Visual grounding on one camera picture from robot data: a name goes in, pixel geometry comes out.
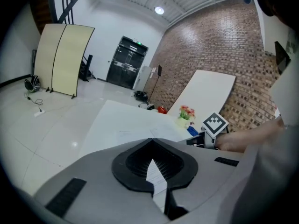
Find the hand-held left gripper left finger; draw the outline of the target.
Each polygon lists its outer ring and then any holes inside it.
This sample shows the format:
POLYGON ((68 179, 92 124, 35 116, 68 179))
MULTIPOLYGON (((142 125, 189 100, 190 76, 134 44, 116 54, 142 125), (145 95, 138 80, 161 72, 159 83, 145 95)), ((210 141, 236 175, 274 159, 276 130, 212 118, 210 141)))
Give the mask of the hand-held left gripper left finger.
POLYGON ((73 178, 86 184, 64 216, 72 224, 166 224, 169 219, 150 193, 128 190, 112 173, 120 153, 138 145, 132 141, 83 156, 45 182, 34 199, 46 206, 73 178))

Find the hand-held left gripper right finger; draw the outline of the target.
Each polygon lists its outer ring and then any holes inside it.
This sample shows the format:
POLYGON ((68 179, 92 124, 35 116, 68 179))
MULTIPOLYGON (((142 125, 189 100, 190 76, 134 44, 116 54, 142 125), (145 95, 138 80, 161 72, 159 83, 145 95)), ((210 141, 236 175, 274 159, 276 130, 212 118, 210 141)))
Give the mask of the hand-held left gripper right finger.
POLYGON ((231 220, 243 180, 236 176, 242 153, 191 147, 153 139, 152 159, 170 171, 165 213, 152 212, 152 220, 231 220))

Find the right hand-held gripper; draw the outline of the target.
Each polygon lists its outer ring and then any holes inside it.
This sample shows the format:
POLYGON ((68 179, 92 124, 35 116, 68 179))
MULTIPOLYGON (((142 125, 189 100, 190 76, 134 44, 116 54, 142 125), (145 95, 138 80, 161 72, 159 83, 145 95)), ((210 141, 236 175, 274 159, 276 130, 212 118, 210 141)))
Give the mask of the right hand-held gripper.
POLYGON ((228 122, 215 112, 203 121, 200 131, 192 126, 189 126, 187 131, 192 136, 186 140, 187 145, 213 150, 218 150, 215 147, 217 136, 221 133, 229 133, 228 122))

